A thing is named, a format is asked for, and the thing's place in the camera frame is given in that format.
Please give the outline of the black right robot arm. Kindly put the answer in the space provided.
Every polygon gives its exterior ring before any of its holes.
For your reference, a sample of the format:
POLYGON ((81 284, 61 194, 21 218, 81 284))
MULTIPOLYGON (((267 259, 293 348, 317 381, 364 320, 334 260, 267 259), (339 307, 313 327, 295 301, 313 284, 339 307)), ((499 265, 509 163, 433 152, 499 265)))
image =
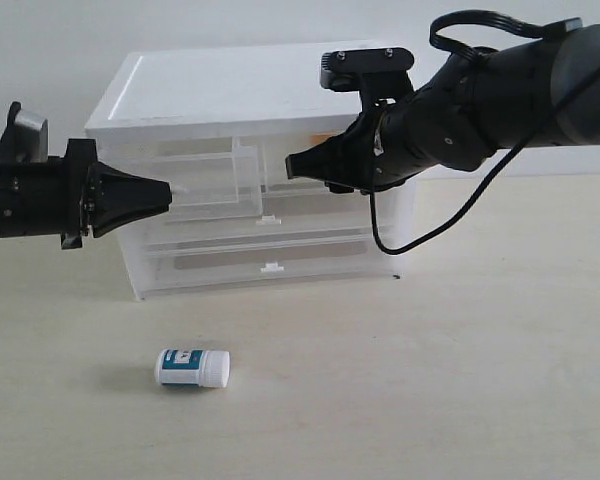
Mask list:
POLYGON ((600 145, 600 24, 464 10, 436 19, 429 41, 448 57, 421 87, 405 48, 325 53, 321 86, 357 93, 361 110, 344 132, 288 155, 288 177, 369 193, 435 166, 472 172, 516 145, 600 145))

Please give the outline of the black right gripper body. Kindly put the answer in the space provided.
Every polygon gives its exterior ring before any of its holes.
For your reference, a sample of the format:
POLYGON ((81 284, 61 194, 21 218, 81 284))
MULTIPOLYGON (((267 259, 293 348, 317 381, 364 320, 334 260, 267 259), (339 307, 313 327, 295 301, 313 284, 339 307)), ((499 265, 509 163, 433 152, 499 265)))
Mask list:
POLYGON ((386 191, 429 167, 430 159, 409 136, 396 103, 379 102, 329 139, 333 193, 386 191))

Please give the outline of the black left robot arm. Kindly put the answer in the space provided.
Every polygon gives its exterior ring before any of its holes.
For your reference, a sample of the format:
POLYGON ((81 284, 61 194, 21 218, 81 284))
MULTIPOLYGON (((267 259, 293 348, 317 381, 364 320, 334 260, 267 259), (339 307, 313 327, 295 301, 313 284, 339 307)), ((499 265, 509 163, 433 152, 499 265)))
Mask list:
POLYGON ((62 249, 77 249, 171 203, 169 183, 100 162, 91 139, 71 139, 43 163, 0 159, 0 238, 58 235, 62 249))

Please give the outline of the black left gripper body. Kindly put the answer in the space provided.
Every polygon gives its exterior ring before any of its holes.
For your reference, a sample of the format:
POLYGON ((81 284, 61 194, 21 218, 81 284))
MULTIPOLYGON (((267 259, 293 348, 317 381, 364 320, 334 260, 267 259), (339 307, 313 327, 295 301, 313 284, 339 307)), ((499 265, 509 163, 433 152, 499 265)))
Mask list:
POLYGON ((93 139, 71 139, 46 163, 0 163, 0 238, 58 235, 63 250, 83 246, 85 188, 97 163, 93 139))

